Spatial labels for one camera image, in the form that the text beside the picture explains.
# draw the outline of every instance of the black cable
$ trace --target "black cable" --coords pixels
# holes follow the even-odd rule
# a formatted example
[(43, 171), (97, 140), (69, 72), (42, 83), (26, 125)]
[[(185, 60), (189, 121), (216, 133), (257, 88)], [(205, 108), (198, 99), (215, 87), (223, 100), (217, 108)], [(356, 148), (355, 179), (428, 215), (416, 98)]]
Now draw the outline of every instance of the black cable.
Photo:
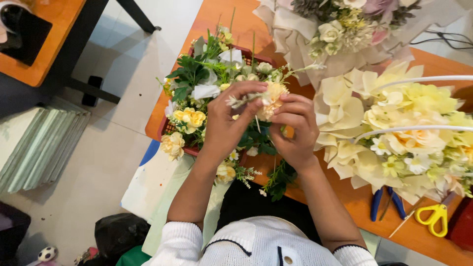
[[(468, 38), (467, 36), (463, 35), (463, 34), (458, 34), (458, 33), (443, 33), (443, 32), (439, 32), (439, 31), (436, 31), (436, 30), (426, 30), (425, 32), (427, 33), (432, 33), (432, 34), (436, 34), (437, 36), (439, 36), (440, 38), (434, 38), (434, 39), (427, 39), (427, 40), (424, 40), (424, 41), (420, 41), (420, 42), (417, 42), (417, 43), (411, 43), (412, 45), (414, 44), (421, 44), (421, 43), (424, 43), (424, 42), (430, 42), (430, 41), (435, 41), (435, 40), (443, 40), (447, 43), (448, 46), (450, 46), (451, 48), (455, 49), (455, 50), (463, 50), (463, 49), (473, 49), (473, 42), (471, 41), (470, 38)], [(460, 41), (460, 40), (455, 40), (455, 39), (449, 39), (449, 38), (446, 38), (445, 35), (459, 35), (459, 36), (462, 36), (464, 37), (466, 40), (468, 40), (468, 42), (465, 42), (465, 41)], [(458, 43), (463, 43), (463, 44), (469, 44), (471, 45), (471, 47), (454, 47), (451, 43), (451, 42), (458, 42)]]

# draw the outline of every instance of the blue-handled pliers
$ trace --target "blue-handled pliers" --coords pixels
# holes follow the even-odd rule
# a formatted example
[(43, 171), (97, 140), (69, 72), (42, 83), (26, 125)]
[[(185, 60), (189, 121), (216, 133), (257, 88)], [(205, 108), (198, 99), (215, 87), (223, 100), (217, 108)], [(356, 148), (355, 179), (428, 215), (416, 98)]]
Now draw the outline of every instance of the blue-handled pliers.
[[(399, 217), (401, 217), (401, 219), (404, 220), (404, 218), (406, 217), (406, 212), (404, 211), (402, 200), (393, 191), (392, 187), (388, 186), (387, 192), (389, 196), (393, 199), (394, 206), (396, 206), (397, 212), (399, 213)], [(373, 201), (371, 202), (371, 213), (370, 213), (370, 217), (373, 222), (376, 222), (379, 203), (381, 202), (382, 196), (383, 196), (383, 188), (378, 189), (373, 196)]]

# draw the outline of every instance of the stack of green paper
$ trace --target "stack of green paper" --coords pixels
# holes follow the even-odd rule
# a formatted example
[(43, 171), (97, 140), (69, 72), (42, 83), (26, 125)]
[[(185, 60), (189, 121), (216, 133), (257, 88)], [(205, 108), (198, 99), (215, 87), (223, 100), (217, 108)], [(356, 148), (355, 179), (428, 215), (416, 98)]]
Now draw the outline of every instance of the stack of green paper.
[(54, 98), (0, 120), (0, 194), (54, 182), (89, 119), (89, 111)]

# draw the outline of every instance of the soccer ball toy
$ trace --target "soccer ball toy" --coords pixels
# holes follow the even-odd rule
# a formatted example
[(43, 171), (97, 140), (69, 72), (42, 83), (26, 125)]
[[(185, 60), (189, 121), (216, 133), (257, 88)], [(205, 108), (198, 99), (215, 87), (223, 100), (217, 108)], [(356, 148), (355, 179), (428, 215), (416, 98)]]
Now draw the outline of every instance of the soccer ball toy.
[(56, 256), (57, 253), (58, 250), (55, 247), (46, 247), (38, 254), (38, 260), (50, 261)]

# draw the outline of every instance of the black plastic bag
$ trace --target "black plastic bag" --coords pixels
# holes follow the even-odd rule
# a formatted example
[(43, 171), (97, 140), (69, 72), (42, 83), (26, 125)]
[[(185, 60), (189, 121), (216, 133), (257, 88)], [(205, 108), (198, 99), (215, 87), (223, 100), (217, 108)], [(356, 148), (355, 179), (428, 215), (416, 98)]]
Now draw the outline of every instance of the black plastic bag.
[(108, 265), (115, 265), (128, 250), (143, 245), (150, 225), (132, 213), (110, 215), (95, 223), (95, 241)]

